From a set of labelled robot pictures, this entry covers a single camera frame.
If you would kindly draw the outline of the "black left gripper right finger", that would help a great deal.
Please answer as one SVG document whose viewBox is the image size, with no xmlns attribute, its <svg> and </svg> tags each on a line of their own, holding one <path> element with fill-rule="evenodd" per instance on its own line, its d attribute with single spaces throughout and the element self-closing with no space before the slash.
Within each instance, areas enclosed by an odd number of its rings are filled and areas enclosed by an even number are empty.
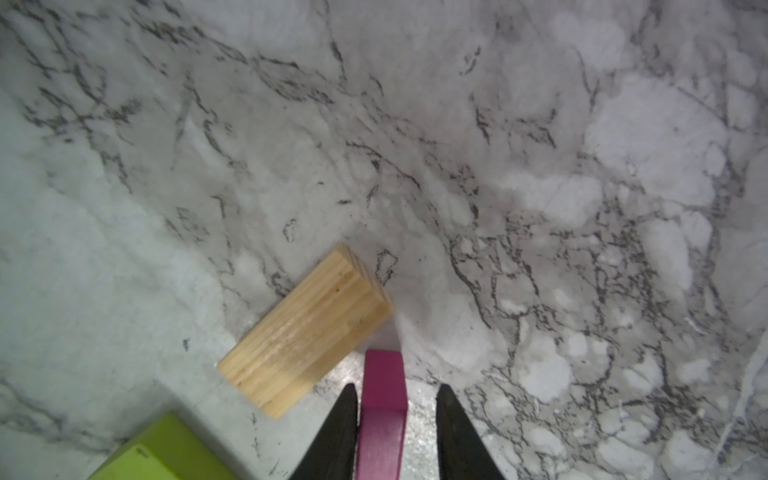
<svg viewBox="0 0 768 480">
<path fill-rule="evenodd" d="M 436 396 L 436 431 L 441 480 L 504 479 L 448 384 Z"/>
</svg>

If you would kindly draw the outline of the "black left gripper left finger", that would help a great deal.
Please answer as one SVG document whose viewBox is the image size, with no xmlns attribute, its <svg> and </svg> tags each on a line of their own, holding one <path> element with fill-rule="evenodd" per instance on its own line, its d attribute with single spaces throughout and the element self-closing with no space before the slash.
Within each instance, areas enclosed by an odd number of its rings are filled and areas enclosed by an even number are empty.
<svg viewBox="0 0 768 480">
<path fill-rule="evenodd" d="M 357 391 L 349 383 L 289 479 L 350 480 L 356 455 L 357 415 Z"/>
</svg>

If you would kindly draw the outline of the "magenta wood block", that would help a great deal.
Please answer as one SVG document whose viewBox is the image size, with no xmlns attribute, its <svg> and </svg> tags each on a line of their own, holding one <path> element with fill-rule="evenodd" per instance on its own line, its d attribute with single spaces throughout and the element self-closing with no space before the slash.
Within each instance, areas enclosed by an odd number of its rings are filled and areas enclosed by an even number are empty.
<svg viewBox="0 0 768 480">
<path fill-rule="evenodd" d="M 400 477 L 408 398 L 402 354 L 369 350 L 365 355 L 355 477 Z"/>
</svg>

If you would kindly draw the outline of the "long natural wood block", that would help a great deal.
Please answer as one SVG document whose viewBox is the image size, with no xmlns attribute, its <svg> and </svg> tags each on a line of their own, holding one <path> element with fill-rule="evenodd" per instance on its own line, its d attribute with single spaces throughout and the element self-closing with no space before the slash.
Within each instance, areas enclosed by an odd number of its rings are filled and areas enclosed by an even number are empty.
<svg viewBox="0 0 768 480">
<path fill-rule="evenodd" d="M 266 415 L 280 418 L 393 313 L 391 295 L 339 243 L 217 368 Z"/>
</svg>

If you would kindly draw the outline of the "green wood block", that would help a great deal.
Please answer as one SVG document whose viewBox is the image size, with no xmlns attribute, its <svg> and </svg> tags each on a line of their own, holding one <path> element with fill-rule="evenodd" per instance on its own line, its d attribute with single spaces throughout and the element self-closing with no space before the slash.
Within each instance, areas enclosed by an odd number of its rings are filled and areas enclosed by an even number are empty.
<svg viewBox="0 0 768 480">
<path fill-rule="evenodd" d="M 115 451 L 89 479 L 237 479 L 174 413 Z"/>
</svg>

